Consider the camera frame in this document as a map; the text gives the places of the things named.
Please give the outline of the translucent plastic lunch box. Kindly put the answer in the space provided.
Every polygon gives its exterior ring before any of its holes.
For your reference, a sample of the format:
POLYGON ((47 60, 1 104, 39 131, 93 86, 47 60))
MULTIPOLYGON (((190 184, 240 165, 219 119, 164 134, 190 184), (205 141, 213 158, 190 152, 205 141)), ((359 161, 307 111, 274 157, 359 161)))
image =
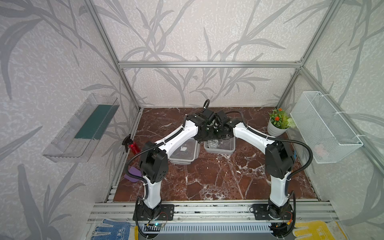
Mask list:
POLYGON ((208 147, 208 141, 204 142, 204 148, 208 153, 219 155, 232 155, 236 150, 236 138, 233 137, 229 140, 219 140, 220 145, 216 149, 208 147))

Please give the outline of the translucent lunch box lid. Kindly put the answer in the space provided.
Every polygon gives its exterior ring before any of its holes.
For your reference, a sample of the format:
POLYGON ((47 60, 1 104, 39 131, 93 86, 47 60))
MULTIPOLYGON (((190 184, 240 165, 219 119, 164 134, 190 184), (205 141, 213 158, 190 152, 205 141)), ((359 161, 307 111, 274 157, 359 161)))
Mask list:
POLYGON ((200 148, 201 145, 195 139, 189 139, 173 152, 169 161, 177 165, 190 165, 199 157, 200 148))

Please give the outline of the grey striped cloth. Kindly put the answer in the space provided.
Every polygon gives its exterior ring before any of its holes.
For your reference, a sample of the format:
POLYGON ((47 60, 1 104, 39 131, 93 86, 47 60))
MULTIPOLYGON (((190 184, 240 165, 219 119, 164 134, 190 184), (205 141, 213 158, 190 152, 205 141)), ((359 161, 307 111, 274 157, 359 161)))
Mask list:
POLYGON ((216 149, 219 145, 220 145, 220 141, 219 140, 209 140, 208 141, 208 147, 210 149, 216 149))

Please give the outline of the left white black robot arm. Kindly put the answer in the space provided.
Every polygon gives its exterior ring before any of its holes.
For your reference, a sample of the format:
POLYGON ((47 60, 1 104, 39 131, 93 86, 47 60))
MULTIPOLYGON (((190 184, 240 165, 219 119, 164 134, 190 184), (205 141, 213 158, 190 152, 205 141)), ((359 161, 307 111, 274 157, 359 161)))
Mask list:
POLYGON ((142 182, 145 184, 145 196, 141 204, 149 211, 158 210, 161 206, 162 180, 169 171, 169 158, 188 140, 198 144, 213 140, 218 132, 216 114, 204 110, 198 114, 187 115, 180 127, 163 139, 147 142, 141 152, 140 170, 142 182))

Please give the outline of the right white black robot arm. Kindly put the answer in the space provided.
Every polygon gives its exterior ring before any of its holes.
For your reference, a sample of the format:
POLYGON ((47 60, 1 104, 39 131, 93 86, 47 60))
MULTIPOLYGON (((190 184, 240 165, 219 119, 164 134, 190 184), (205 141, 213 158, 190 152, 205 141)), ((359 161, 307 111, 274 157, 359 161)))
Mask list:
POLYGON ((287 142, 265 135, 239 120, 216 117, 215 134, 242 139, 265 154, 265 170, 271 176, 270 209, 282 212, 289 204, 288 182, 294 165, 293 152, 287 142))

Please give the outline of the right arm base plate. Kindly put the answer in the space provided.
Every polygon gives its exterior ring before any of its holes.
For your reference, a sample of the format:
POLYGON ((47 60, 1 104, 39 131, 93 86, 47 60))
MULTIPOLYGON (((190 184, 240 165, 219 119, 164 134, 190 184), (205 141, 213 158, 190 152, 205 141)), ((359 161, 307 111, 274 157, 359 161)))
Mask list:
POLYGON ((288 221, 293 218, 293 208, 291 205, 283 207, 270 206, 269 204, 253 204, 251 212, 255 220, 265 221, 288 221))

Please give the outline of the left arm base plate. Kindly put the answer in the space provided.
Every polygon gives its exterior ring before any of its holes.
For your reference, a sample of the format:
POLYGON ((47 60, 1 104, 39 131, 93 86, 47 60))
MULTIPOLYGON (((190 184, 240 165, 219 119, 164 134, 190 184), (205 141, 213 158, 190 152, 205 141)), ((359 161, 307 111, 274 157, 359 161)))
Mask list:
POLYGON ((159 204, 154 209, 150 209, 145 204, 135 206, 134 221, 172 221, 175 213, 175 205, 172 204, 159 204))

